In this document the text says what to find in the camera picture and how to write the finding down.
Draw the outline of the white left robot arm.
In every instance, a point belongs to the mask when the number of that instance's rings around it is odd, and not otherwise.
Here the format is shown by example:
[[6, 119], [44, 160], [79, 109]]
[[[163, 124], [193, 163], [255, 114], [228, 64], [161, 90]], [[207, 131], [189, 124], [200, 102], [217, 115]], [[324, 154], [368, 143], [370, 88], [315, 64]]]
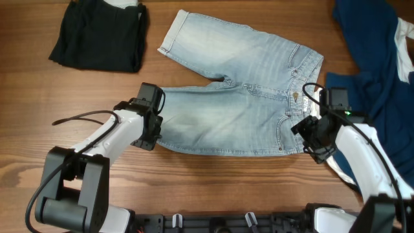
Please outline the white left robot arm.
[[53, 147], [46, 156], [41, 183], [28, 202], [25, 224], [37, 222], [67, 232], [134, 232], [135, 212], [109, 203], [109, 170], [132, 145], [154, 149], [162, 117], [153, 107], [116, 107], [108, 121], [83, 142]]

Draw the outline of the light blue denim shorts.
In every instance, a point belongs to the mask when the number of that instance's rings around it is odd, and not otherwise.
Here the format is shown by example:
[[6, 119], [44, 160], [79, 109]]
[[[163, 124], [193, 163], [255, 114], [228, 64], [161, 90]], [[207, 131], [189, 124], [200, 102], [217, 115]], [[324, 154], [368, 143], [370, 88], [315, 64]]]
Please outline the light blue denim shorts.
[[303, 85], [323, 56], [248, 25], [180, 10], [160, 53], [210, 80], [167, 87], [158, 143], [179, 153], [240, 157], [301, 153], [291, 129], [311, 109]]

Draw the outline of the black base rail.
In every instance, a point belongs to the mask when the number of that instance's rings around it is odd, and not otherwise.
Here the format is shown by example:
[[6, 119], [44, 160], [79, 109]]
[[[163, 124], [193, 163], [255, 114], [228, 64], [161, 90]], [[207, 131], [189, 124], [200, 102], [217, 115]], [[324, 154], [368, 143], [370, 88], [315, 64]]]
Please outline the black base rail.
[[162, 214], [135, 216], [127, 228], [132, 233], [300, 233], [312, 232], [302, 212], [275, 212], [273, 214], [194, 216]]

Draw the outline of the blue and white shirt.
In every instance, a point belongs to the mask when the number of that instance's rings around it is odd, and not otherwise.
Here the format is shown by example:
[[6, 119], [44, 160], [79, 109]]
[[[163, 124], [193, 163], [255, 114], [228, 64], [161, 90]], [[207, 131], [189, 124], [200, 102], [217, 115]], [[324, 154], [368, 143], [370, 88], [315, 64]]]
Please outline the blue and white shirt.
[[360, 72], [327, 73], [326, 87], [343, 87], [349, 105], [367, 114], [403, 180], [413, 185], [413, 73], [402, 74], [395, 42], [398, 17], [386, 1], [337, 0], [338, 22]]

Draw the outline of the folded black garment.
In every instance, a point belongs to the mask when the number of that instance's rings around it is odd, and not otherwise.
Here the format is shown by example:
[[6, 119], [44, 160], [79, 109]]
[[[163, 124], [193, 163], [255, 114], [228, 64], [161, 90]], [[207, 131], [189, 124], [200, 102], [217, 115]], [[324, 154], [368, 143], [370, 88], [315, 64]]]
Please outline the folded black garment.
[[147, 8], [102, 0], [71, 1], [49, 59], [75, 69], [138, 72], [146, 46]]

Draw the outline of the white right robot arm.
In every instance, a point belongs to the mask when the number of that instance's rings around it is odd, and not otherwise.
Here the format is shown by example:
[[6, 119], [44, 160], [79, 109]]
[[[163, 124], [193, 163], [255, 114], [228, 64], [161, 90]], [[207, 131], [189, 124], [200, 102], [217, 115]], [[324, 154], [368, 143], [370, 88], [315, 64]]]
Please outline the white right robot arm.
[[340, 151], [356, 178], [364, 206], [356, 216], [331, 205], [309, 204], [306, 228], [313, 232], [412, 232], [413, 189], [398, 174], [376, 136], [375, 128], [335, 119], [308, 116], [292, 127], [304, 152], [316, 163]]

